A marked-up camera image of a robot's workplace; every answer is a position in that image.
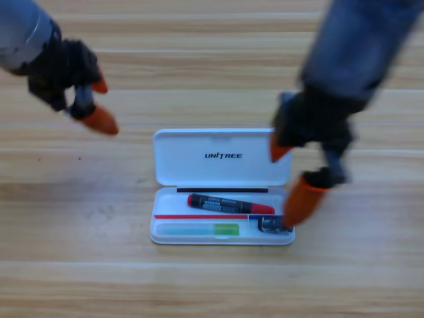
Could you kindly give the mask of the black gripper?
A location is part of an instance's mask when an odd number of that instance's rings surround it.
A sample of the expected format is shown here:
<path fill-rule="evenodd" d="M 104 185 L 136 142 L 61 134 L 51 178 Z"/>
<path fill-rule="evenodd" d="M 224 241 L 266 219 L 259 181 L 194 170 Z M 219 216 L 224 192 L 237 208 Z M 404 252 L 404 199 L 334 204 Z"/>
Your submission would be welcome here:
<path fill-rule="evenodd" d="M 72 119 L 97 133 L 119 133 L 113 114 L 94 104 L 92 90 L 107 93 L 108 85 L 97 56 L 82 41 L 49 42 L 28 71 L 29 91 L 53 110 L 67 110 Z"/>
<path fill-rule="evenodd" d="M 292 148 L 318 142 L 327 163 L 320 170 L 304 171 L 298 178 L 284 205 L 285 227 L 304 222 L 335 184 L 348 180 L 342 162 L 354 138 L 348 118 L 363 109 L 363 101 L 335 97 L 311 86 L 279 95 L 270 137 L 271 162 L 277 162 Z"/>

